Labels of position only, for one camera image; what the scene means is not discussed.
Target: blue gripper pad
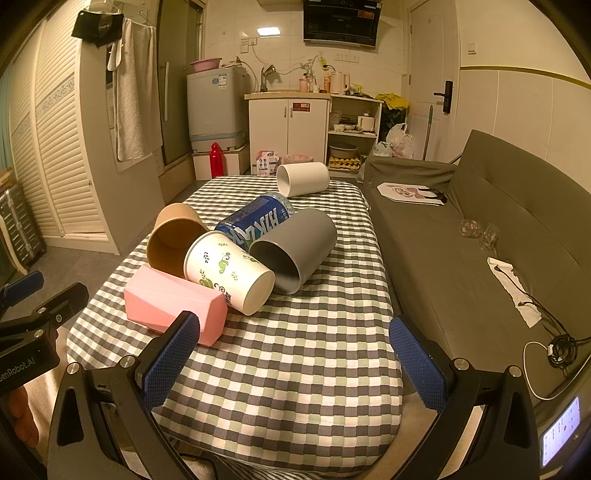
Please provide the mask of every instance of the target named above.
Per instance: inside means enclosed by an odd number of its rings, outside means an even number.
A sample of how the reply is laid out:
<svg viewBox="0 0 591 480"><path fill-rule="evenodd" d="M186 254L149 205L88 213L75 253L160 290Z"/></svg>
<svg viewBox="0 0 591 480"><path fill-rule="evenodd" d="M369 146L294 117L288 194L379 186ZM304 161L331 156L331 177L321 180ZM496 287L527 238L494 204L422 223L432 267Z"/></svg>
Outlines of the blue gripper pad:
<svg viewBox="0 0 591 480"><path fill-rule="evenodd" d="M444 376L399 317L390 322L388 330L390 345L421 400L427 408L441 413L447 403Z"/></svg>
<svg viewBox="0 0 591 480"><path fill-rule="evenodd" d="M162 405L168 397L170 389L199 341L199 330L199 319L194 313L189 314L146 370L141 397L148 411Z"/></svg>
<svg viewBox="0 0 591 480"><path fill-rule="evenodd" d="M0 303L5 307L14 307L42 287L43 274L39 270L31 272L26 277L6 286L2 290Z"/></svg>

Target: ceiling light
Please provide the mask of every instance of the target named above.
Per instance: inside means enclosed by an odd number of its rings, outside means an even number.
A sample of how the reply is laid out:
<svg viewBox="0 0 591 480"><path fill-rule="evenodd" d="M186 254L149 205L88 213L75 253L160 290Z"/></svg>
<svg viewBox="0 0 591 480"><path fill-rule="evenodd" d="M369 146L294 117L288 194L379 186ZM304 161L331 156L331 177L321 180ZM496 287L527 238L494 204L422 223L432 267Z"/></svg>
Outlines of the ceiling light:
<svg viewBox="0 0 591 480"><path fill-rule="evenodd" d="M281 35L281 30L277 27L263 27L257 29L261 37L270 37L272 35Z"/></svg>

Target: metal screw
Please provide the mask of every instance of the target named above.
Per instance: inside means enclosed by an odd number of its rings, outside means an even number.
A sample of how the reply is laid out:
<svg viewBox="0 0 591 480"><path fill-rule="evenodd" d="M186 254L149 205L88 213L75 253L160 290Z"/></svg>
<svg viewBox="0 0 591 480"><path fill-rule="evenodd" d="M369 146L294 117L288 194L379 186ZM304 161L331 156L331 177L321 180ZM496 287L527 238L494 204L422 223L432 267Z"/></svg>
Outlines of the metal screw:
<svg viewBox="0 0 591 480"><path fill-rule="evenodd" d="M133 355L125 355L121 360L119 360L119 365L123 368L129 368L135 363L135 357Z"/></svg>
<svg viewBox="0 0 591 480"><path fill-rule="evenodd" d="M468 363L468 360L465 358L456 358L453 361L453 366L458 370L468 370L468 368L470 368L470 363Z"/></svg>
<svg viewBox="0 0 591 480"><path fill-rule="evenodd" d="M521 368L511 365L509 367L509 373L512 377L519 378L521 376Z"/></svg>
<svg viewBox="0 0 591 480"><path fill-rule="evenodd" d="M74 362L73 364L68 365L66 368L66 372L70 375L74 375L80 369L80 364L78 362Z"/></svg>

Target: pink foam block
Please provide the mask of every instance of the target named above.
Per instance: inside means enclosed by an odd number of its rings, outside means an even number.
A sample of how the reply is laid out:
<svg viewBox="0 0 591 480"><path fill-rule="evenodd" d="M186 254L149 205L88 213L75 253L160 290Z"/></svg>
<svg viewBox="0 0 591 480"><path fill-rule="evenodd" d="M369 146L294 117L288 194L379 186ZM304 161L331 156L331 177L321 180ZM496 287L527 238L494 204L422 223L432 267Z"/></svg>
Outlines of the pink foam block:
<svg viewBox="0 0 591 480"><path fill-rule="evenodd" d="M228 314L224 295L143 265L124 290L127 318L164 332L183 310L199 317L199 343L212 346L223 332Z"/></svg>

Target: white plastic bag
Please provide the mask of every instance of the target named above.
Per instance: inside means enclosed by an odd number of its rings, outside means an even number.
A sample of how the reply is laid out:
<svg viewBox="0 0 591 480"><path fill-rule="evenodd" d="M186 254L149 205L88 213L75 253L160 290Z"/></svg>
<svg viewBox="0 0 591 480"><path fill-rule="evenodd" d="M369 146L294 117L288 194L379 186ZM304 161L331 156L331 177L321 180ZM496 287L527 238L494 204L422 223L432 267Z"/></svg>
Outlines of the white plastic bag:
<svg viewBox="0 0 591 480"><path fill-rule="evenodd" d="M392 157L392 153L392 146L388 142L378 143L371 152L375 157Z"/></svg>
<svg viewBox="0 0 591 480"><path fill-rule="evenodd" d="M398 158L412 158L414 154L413 136L407 133L407 124L394 125L388 135L386 142L392 145L392 153Z"/></svg>

